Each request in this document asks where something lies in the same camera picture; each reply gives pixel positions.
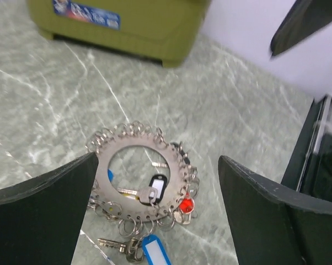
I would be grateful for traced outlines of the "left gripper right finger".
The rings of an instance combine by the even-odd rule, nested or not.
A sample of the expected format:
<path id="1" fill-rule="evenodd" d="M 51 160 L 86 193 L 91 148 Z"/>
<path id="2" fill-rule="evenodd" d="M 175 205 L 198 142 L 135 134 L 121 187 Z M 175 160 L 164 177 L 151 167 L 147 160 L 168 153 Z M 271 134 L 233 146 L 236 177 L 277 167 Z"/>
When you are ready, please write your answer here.
<path id="1" fill-rule="evenodd" d="M 332 202 L 287 188 L 225 155 L 218 175 L 239 264 L 332 264 Z"/>

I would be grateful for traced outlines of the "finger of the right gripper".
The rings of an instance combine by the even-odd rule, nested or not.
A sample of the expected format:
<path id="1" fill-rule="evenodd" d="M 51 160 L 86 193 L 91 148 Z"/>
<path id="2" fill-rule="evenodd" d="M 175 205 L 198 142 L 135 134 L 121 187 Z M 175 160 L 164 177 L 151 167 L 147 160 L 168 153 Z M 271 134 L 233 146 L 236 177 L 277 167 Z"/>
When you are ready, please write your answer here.
<path id="1" fill-rule="evenodd" d="M 332 0 L 295 1 L 270 43 L 278 56 L 332 22 Z"/>

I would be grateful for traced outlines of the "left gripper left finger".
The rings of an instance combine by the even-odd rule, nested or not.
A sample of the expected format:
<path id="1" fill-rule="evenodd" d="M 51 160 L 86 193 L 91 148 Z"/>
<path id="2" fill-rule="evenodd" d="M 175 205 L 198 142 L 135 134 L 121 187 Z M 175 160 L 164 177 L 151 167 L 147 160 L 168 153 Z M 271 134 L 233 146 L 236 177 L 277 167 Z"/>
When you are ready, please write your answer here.
<path id="1" fill-rule="evenodd" d="M 98 158 L 0 189 L 0 264 L 71 264 Z"/>

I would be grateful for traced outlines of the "red key tag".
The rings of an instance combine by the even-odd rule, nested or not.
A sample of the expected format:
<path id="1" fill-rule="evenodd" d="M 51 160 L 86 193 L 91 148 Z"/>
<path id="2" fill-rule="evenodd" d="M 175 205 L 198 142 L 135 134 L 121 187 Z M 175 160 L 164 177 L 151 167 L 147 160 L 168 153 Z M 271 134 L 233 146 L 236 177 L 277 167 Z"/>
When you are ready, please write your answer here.
<path id="1" fill-rule="evenodd" d="M 179 204 L 179 209 L 184 214 L 189 214 L 194 210 L 194 200 L 191 197 L 184 198 L 182 202 Z"/>

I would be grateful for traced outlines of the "large metal keyring with keys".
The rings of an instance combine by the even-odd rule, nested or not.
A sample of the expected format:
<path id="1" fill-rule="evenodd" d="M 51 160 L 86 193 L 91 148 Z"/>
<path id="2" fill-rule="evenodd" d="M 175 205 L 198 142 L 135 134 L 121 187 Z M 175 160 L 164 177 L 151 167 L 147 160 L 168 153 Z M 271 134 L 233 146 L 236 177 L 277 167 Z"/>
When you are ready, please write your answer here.
<path id="1" fill-rule="evenodd" d="M 85 216 L 80 241 L 92 246 L 76 252 L 75 264 L 134 264 L 142 251 L 112 249 L 103 237 L 141 244 L 157 235 L 172 264 L 197 264 L 196 242 L 185 228 L 191 213 L 179 204 L 197 193 L 196 167 L 188 158 L 195 132 L 185 126 L 157 127 L 133 121 L 109 128 L 85 127 L 87 149 L 98 158 L 90 210 Z M 164 174 L 167 187 L 154 206 L 143 205 L 134 196 L 117 189 L 139 190 L 155 174 Z"/>

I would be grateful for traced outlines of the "blue key tag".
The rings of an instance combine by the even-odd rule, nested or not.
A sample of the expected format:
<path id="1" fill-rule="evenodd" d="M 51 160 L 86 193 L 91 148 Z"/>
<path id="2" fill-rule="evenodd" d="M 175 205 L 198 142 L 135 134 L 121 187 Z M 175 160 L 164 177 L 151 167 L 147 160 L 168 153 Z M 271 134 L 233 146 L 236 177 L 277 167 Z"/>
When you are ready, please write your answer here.
<path id="1" fill-rule="evenodd" d="M 152 234 L 142 240 L 142 249 L 150 265 L 171 265 L 171 261 L 158 236 Z"/>

